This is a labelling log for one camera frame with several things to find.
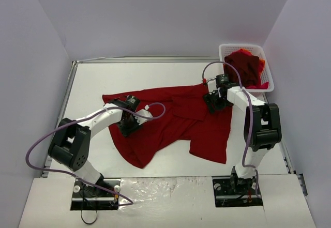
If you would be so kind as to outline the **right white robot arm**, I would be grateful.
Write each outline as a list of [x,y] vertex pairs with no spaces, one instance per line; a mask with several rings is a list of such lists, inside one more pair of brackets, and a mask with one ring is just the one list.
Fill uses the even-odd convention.
[[229,186],[242,193],[248,185],[258,188],[258,167],[265,155],[282,139],[279,108],[266,103],[238,83],[231,83],[226,74],[202,79],[208,93],[203,96],[214,114],[226,107],[236,106],[245,114],[243,137],[245,148],[241,161],[232,168]]

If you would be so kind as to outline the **red t shirt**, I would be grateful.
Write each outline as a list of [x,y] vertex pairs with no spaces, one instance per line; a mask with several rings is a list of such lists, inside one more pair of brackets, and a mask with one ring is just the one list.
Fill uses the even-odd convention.
[[206,86],[198,84],[102,95],[104,103],[133,95],[140,100],[139,109],[149,105],[153,115],[162,116],[144,123],[128,137],[121,134],[117,125],[111,125],[109,131],[114,146],[128,163],[141,169],[156,152],[177,140],[190,142],[190,154],[225,164],[232,107],[210,113],[203,100],[206,93]]

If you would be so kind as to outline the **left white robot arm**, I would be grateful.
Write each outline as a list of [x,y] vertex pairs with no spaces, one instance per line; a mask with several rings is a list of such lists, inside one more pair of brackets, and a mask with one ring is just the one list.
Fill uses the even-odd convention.
[[110,125],[119,128],[122,135],[129,135],[153,116],[148,107],[136,110],[139,99],[129,95],[126,100],[111,100],[88,116],[71,120],[64,118],[53,132],[48,156],[64,165],[67,174],[85,183],[85,190],[92,196],[102,194],[107,184],[104,177],[88,160],[91,139]]

